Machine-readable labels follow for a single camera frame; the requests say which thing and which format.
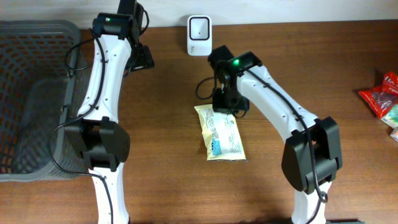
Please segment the yellow wet wipes pack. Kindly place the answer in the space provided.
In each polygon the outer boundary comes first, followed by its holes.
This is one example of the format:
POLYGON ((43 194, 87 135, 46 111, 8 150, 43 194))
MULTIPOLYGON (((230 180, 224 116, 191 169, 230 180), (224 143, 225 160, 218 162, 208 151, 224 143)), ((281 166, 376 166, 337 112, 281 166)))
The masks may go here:
POLYGON ((198 113, 207 161, 246 161, 236 118, 215 112, 212 105, 194 107, 198 113))

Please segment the orange tissue pack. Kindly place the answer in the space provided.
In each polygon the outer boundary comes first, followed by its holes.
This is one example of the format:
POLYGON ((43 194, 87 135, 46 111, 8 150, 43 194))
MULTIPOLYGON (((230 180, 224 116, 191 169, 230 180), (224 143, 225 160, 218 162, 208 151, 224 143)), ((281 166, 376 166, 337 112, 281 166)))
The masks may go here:
POLYGON ((390 134, 390 137, 392 137, 395 141, 398 141, 398 127, 396 127, 390 134))

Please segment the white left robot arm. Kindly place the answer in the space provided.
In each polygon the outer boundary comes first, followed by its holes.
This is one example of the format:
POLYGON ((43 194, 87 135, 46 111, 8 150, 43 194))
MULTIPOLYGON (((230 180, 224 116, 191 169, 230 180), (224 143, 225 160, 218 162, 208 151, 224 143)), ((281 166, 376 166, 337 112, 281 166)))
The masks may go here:
POLYGON ((63 125, 83 159, 81 174, 93 179, 99 223, 130 222, 123 186, 130 137, 119 125, 118 103, 123 78, 155 65, 149 47, 139 41, 148 25, 149 15, 137 1, 121 0, 117 12, 97 15, 90 30, 95 56, 88 89, 77 117, 63 125))

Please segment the red snack bag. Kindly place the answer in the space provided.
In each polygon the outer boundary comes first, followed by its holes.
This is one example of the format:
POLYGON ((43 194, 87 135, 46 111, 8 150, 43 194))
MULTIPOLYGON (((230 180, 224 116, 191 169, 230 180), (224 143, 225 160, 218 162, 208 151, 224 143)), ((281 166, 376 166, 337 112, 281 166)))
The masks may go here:
POLYGON ((397 75, 387 72, 381 85, 360 91, 359 95, 381 119, 397 105, 397 75))

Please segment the teal tissue pack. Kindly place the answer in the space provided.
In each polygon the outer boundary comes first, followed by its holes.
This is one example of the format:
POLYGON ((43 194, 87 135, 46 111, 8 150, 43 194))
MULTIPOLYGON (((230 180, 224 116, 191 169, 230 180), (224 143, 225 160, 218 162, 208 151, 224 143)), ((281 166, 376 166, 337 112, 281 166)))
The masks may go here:
POLYGON ((394 105, 382 118, 381 120, 385 122, 388 126, 395 129, 398 125, 398 114, 397 105, 394 105))

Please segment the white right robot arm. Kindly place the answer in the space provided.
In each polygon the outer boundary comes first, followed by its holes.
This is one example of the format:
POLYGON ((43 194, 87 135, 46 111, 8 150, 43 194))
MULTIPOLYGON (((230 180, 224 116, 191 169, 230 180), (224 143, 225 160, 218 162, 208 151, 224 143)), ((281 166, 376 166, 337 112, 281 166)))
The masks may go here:
POLYGON ((221 83, 213 95, 213 109, 245 113, 252 103, 282 138, 282 172, 294 188, 290 222, 326 223, 328 191, 343 166, 336 121, 320 119, 298 104, 252 52, 234 56, 222 45, 211 51, 208 63, 221 83))

